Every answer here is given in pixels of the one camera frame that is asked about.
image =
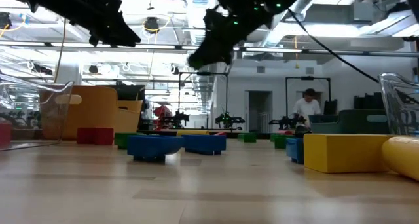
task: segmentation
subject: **red block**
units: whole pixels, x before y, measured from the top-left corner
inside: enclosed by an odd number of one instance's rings
[[[94,136],[95,145],[113,145],[113,128],[97,128]]]
[[[284,134],[284,135],[293,135],[294,134],[292,131],[288,131],[288,130],[279,130],[278,133],[279,134]]]
[[[0,147],[10,145],[12,140],[12,125],[9,123],[0,124]]]
[[[93,144],[95,141],[96,128],[78,128],[77,129],[77,143],[78,144]]]

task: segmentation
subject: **red object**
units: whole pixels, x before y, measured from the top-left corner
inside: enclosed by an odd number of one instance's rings
[[[284,135],[293,135],[294,134],[292,131],[288,131],[288,130],[279,130],[278,133],[279,134],[284,134]]]
[[[93,144],[96,134],[96,128],[78,128],[77,129],[77,143],[78,144]]]
[[[95,145],[113,145],[113,128],[97,128],[94,135]]]
[[[0,147],[9,146],[12,140],[12,125],[9,123],[0,124]]]
[[[162,129],[168,128],[169,125],[167,123],[163,123],[162,119],[164,117],[171,117],[172,116],[172,112],[170,112],[170,110],[162,105],[158,108],[156,108],[153,113],[155,114],[155,116],[157,116],[157,122],[154,122],[154,125],[156,126],[155,131],[160,131]]]

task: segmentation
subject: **blue block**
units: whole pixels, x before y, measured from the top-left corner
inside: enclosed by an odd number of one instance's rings
[[[226,136],[209,135],[182,135],[185,139],[184,148],[186,152],[198,153],[201,155],[220,155],[226,150]]]
[[[127,153],[134,160],[162,161],[166,155],[180,150],[184,138],[173,136],[128,136]]]
[[[302,138],[287,138],[287,156],[297,164],[304,164],[304,140]]]

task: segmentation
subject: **white wall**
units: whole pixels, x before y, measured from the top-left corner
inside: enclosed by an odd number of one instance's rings
[[[206,128],[206,126],[207,126],[207,115],[190,115],[189,116],[189,122],[187,122],[186,128],[201,129],[201,126]]]
[[[323,99],[328,98],[326,81],[302,81],[298,79],[289,80],[289,113],[292,113],[294,103],[298,100],[297,92],[307,88],[313,88],[323,93]],[[248,90],[272,91],[272,118],[281,119],[285,116],[285,77],[276,79],[269,78],[245,78],[229,77],[228,79],[228,111],[231,116],[242,117],[245,119],[245,92]],[[217,107],[214,107],[215,116],[219,116],[225,108],[225,82],[217,81],[217,91],[215,96]]]
[[[410,43],[399,51],[410,52]],[[381,73],[398,73],[412,79],[412,69],[417,66],[415,58],[373,57],[373,56],[342,56],[345,60],[377,77]],[[352,109],[354,96],[364,96],[380,92],[380,85],[364,77],[338,59],[333,59],[323,66],[323,73],[331,78],[332,99],[338,100],[338,110]]]

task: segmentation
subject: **black frame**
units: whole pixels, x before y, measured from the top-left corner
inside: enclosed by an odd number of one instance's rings
[[[313,81],[317,80],[326,80],[327,86],[329,88],[329,101],[332,101],[332,91],[331,91],[331,79],[330,77],[286,77],[285,78],[285,103],[286,103],[286,111],[288,115],[288,79],[300,79],[302,81]]]
[[[210,75],[224,75],[225,80],[225,111],[228,112],[228,73],[208,73],[208,72],[179,72],[179,94],[177,98],[177,110],[181,112],[181,76],[182,74],[195,74],[199,76],[210,76]]]

